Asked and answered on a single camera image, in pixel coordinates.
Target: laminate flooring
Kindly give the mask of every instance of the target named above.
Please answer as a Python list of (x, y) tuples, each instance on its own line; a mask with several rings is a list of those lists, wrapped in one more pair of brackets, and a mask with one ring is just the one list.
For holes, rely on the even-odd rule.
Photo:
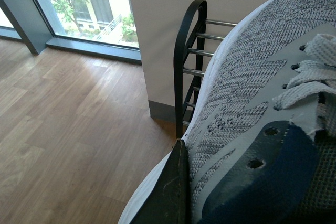
[(0, 40), (0, 223), (117, 223), (175, 138), (141, 66)]

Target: white shoelace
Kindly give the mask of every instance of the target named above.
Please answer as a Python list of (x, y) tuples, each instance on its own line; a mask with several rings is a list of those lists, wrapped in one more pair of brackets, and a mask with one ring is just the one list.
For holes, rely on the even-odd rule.
[(299, 63), (299, 68), (295, 69), (299, 74), (290, 80), (284, 93), (273, 98), (276, 110), (287, 109), (312, 94), (336, 95), (336, 36), (317, 34), (304, 51), (317, 61)]

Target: window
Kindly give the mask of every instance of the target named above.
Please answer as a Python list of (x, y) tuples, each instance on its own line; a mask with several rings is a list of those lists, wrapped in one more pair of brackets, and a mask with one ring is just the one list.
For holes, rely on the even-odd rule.
[(0, 9), (0, 26), (13, 28), (12, 23), (8, 20), (8, 18), (1, 9)]
[(2, 15), (0, 37), (22, 40), (33, 54), (49, 46), (141, 63), (129, 0), (0, 0), (0, 7), (18, 31), (4, 27)]
[(62, 29), (57, 36), (139, 47), (129, 0), (50, 0)]

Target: window sill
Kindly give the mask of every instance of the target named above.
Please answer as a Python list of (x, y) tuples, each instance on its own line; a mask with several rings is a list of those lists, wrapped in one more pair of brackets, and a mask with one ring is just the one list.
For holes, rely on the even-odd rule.
[(22, 41), (16, 30), (7, 27), (0, 27), (0, 38), (10, 39), (14, 41)]
[(141, 65), (140, 51), (136, 49), (122, 48), (112, 45), (100, 45), (64, 38), (52, 38), (47, 42), (47, 46), (55, 49), (80, 52), (86, 55)]

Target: railing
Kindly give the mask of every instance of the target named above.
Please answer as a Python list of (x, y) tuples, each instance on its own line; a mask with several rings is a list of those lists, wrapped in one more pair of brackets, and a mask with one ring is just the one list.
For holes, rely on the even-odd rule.
[(101, 40), (104, 35), (109, 35), (121, 22), (122, 17), (121, 14), (119, 14), (96, 36), (95, 40)]

